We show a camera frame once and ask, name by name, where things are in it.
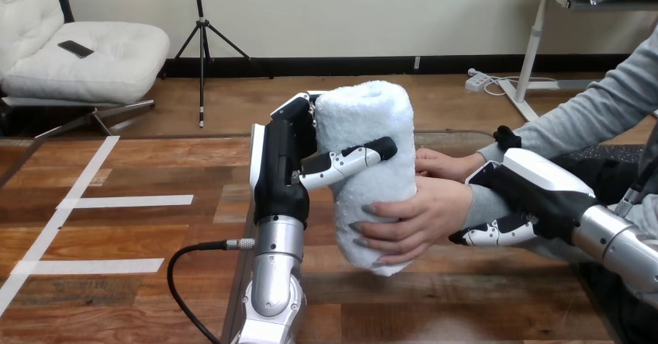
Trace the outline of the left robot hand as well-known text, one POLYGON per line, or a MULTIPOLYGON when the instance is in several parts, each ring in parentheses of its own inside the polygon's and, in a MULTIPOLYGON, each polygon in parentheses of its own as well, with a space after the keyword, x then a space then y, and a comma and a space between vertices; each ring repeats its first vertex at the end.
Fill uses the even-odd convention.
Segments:
POLYGON ((317 147, 315 103, 320 91, 294 95, 251 135, 250 187, 255 223, 290 217, 307 226, 309 193, 360 173, 397 152, 391 137, 381 137, 339 151, 317 147))

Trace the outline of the person's hand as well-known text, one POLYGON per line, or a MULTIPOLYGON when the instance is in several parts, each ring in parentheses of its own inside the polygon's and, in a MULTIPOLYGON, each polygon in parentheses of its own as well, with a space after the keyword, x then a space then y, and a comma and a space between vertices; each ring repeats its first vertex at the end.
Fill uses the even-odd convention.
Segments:
POLYGON ((410 262, 437 241, 462 228, 473 203, 473 189, 460 182, 418 176, 416 194, 398 202, 362 207, 367 214, 394 218, 394 223, 356 221, 356 245, 381 252, 377 266, 410 262))
POLYGON ((465 182, 486 163, 480 153, 455 158, 427 148, 416 150, 415 172, 417 175, 465 182))

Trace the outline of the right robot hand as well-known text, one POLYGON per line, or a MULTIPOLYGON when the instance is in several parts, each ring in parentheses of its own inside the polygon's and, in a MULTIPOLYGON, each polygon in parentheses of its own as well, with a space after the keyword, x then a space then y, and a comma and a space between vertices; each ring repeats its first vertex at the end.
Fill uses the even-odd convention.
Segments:
POLYGON ((458 231, 449 241, 490 247, 543 237, 571 243, 584 212, 599 204, 594 191, 562 167, 522 148, 521 138, 509 127, 498 127, 493 137, 504 152, 503 161, 487 162, 466 182, 492 189, 514 212, 458 231))

